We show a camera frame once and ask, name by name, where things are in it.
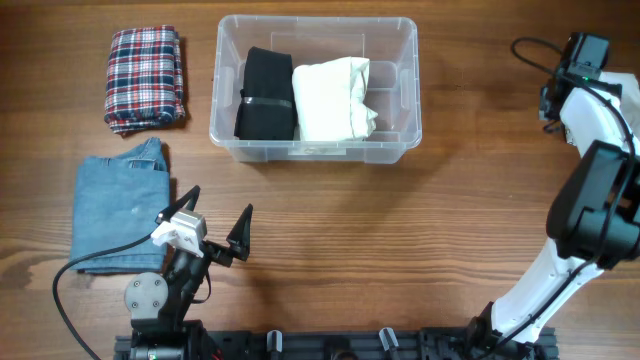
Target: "plaid cloth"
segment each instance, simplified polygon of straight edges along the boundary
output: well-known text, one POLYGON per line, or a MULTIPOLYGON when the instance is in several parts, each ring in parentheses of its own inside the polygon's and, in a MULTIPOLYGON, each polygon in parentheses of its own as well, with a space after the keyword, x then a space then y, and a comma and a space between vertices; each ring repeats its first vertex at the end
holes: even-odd
POLYGON ((116 134, 162 127, 184 117, 180 39, 173 26, 113 35, 104 121, 116 134))

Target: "plastic bin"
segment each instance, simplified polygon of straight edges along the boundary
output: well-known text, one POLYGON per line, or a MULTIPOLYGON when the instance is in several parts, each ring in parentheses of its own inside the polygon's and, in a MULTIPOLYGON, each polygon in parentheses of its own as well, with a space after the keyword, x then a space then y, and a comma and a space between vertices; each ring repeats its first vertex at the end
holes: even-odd
POLYGON ((237 161, 392 164, 422 139, 418 32, 408 18, 229 15, 218 25, 211 141, 237 161), (345 56, 371 59, 365 104, 378 113, 364 141, 247 141, 234 137, 244 64, 252 46, 291 54, 294 68, 345 56))

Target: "brown wooden surface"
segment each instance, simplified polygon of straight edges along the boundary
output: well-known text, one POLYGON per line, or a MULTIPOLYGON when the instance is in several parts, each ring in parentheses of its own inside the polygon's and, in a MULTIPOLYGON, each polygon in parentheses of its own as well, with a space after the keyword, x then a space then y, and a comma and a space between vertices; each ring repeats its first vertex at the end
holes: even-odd
MULTIPOLYGON (((610 69, 640 73, 638 14, 638 1, 604 0, 0 8, 0 358, 87 358, 50 289, 68 258, 76 167, 149 136, 169 145, 178 194, 202 187, 210 239, 255 206, 249 262, 212 267, 212 299, 188 317, 208 329, 464 326, 538 254, 548 207, 579 159, 540 131, 547 77, 515 60, 510 41, 564 44, 571 31, 598 32, 614 40, 610 69), (411 17, 422 144, 394 166, 233 162, 207 135, 217 24, 232 13, 411 17), (186 39, 191 119, 122 139, 102 121, 111 35, 164 23, 186 39)), ((73 322, 104 358, 113 337, 129 333, 129 279, 70 273, 61 282, 73 322)), ((640 264, 581 290, 550 323, 562 359, 640 358, 638 299, 640 264)))

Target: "folded jeans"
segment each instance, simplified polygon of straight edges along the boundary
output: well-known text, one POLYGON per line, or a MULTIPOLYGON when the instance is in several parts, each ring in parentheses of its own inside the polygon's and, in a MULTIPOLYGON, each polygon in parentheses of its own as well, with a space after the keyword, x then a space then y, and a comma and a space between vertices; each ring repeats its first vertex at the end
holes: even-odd
MULTIPOLYGON (((87 157, 78 167, 70 258, 136 241, 156 227, 169 204, 169 173, 162 143, 151 138, 111 158, 87 157)), ((151 241, 87 260, 72 269, 90 273, 160 271, 166 246, 151 241)))

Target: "folded clothing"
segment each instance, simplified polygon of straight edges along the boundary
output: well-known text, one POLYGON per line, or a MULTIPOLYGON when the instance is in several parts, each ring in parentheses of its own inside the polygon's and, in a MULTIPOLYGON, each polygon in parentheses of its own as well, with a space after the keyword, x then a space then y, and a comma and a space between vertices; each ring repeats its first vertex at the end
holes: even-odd
MULTIPOLYGON (((169 205, 169 173, 162 143, 151 138, 112 158, 88 157, 78 167, 71 260, 136 241, 156 227, 169 205)), ((160 271, 166 246, 147 241, 129 250, 83 261, 90 273, 160 271)))
POLYGON ((300 140, 362 140, 376 129, 378 113, 367 108, 369 59, 345 57, 301 65, 293 72, 300 140))
POLYGON ((180 39, 173 26, 113 35, 104 121, 116 134, 166 126, 185 115, 180 39))
POLYGON ((244 67, 234 135, 240 140, 293 140, 296 111, 291 55, 252 47, 244 67))

